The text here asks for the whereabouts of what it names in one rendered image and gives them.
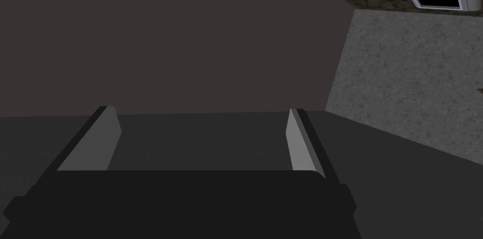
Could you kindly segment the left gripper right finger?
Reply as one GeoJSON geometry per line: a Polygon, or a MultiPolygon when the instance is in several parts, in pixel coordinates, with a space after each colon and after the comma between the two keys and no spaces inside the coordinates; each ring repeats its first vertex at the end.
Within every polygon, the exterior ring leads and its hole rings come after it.
{"type": "Polygon", "coordinates": [[[340,183],[335,168],[304,109],[289,110],[285,136],[293,170],[314,171],[329,182],[340,183]]]}

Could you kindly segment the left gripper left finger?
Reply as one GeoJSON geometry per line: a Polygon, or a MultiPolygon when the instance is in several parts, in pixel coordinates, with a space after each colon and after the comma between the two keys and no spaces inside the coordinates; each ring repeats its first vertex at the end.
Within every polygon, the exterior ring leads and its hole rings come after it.
{"type": "Polygon", "coordinates": [[[99,107],[61,150],[44,174],[64,171],[105,171],[121,136],[114,106],[99,107]]]}

